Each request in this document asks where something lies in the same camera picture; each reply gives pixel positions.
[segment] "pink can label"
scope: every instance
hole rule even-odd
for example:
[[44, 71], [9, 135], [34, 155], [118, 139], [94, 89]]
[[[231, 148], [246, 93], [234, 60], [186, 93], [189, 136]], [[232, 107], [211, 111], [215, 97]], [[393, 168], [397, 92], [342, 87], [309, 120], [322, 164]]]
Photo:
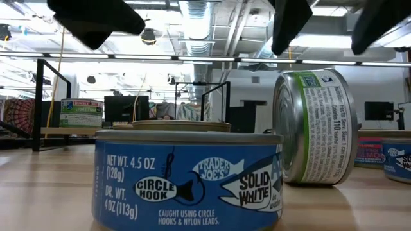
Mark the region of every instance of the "pink can label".
[[381, 138], [359, 138], [355, 164], [383, 165]]

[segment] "wall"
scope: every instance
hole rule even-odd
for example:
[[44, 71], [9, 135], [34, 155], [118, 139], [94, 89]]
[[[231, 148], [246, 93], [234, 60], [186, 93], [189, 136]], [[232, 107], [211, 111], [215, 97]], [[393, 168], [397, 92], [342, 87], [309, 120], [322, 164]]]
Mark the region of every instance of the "wall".
[[[219, 81], [221, 70], [213, 70], [213, 81]], [[251, 76], [259, 76], [260, 83], [251, 83]], [[243, 106], [244, 100], [267, 101], [266, 106], [257, 106], [256, 133], [262, 133], [272, 127], [272, 100], [274, 95], [274, 84], [279, 76], [277, 71], [239, 71], [232, 70], [227, 81], [231, 82], [231, 107]], [[221, 119], [221, 95], [214, 92], [212, 121]]]
[[[401, 54], [391, 62], [403, 62]], [[398, 103], [407, 101], [405, 91], [406, 70], [403, 68], [388, 67], [335, 67], [349, 84], [349, 88], [354, 97], [355, 108], [358, 120], [364, 129], [397, 129], [395, 120], [390, 121], [364, 121], [364, 102], [366, 101], [392, 101], [397, 107]], [[272, 100], [274, 95], [274, 84], [278, 77], [278, 72], [232, 70], [227, 81], [231, 82], [232, 107], [241, 106], [243, 100], [265, 100], [267, 106], [258, 106], [256, 115], [256, 133], [261, 133], [265, 129], [272, 127]], [[213, 70], [213, 81], [220, 79], [221, 70]], [[260, 84], [251, 84], [251, 76], [260, 76]], [[213, 121], [221, 119], [221, 95], [213, 93]], [[411, 130], [411, 103], [405, 105], [405, 128]]]
[[[391, 62], [402, 61], [403, 57], [400, 53], [391, 60]], [[394, 103], [394, 108], [398, 108], [398, 103], [406, 102], [404, 68], [336, 66], [335, 69], [347, 80], [349, 90], [354, 97], [357, 117], [363, 129], [398, 129], [396, 122], [398, 115], [394, 115], [393, 121], [365, 121], [364, 102], [390, 101]], [[411, 114], [409, 110], [406, 113], [406, 129], [411, 129]]]

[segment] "tuna can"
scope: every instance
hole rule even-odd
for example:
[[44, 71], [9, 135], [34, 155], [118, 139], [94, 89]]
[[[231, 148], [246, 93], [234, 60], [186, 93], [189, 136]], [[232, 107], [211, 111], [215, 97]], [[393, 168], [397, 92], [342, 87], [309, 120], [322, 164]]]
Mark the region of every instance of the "tuna can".
[[134, 130], [133, 125], [131, 124], [119, 124], [113, 125], [114, 130]]
[[135, 130], [230, 132], [231, 124], [207, 121], [147, 120], [134, 121]]
[[340, 184], [357, 150], [357, 118], [344, 78], [333, 69], [281, 74], [274, 88], [273, 131], [284, 135], [283, 178]]
[[382, 153], [381, 138], [358, 138], [357, 156], [355, 167], [383, 169], [384, 155]]
[[279, 135], [98, 131], [92, 214], [112, 230], [261, 230], [283, 210]]
[[62, 99], [60, 127], [101, 128], [103, 105], [92, 99]]
[[381, 140], [384, 138], [411, 137], [411, 131], [399, 130], [359, 130], [355, 167], [384, 168], [384, 154]]
[[411, 184], [411, 139], [382, 139], [385, 176]]

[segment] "table surface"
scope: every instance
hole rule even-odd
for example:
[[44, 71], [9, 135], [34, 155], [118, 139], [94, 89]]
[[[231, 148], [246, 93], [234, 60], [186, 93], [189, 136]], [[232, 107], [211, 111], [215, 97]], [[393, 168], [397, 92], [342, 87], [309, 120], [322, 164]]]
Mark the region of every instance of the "table surface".
[[[94, 146], [32, 153], [0, 150], [1, 230], [105, 230], [91, 215]], [[411, 229], [411, 185], [382, 170], [355, 168], [331, 188], [284, 185], [275, 231]]]

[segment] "computer screen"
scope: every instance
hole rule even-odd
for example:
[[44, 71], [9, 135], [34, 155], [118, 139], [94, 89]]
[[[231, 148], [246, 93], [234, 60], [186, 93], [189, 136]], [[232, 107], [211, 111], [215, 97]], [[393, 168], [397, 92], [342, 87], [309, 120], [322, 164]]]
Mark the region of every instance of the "computer screen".
[[365, 120], [394, 120], [394, 104], [391, 102], [365, 102]]
[[[104, 120], [106, 122], [132, 122], [135, 96], [104, 96]], [[136, 119], [148, 119], [148, 96], [139, 96], [136, 103]]]
[[107, 122], [132, 122], [135, 100], [135, 96], [104, 96], [104, 120]]

